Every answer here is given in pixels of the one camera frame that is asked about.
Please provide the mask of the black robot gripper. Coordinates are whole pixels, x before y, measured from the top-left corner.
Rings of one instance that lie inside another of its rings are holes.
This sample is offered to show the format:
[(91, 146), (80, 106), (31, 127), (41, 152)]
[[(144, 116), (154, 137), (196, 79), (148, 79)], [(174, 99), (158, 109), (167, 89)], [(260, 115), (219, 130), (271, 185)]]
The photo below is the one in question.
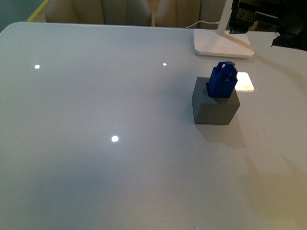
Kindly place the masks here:
[(298, 32), (291, 33), (278, 23), (279, 0), (234, 0), (231, 7), (229, 28), (231, 34), (245, 34), (253, 30), (276, 27), (280, 34), (272, 46), (307, 50), (307, 23), (299, 26)]

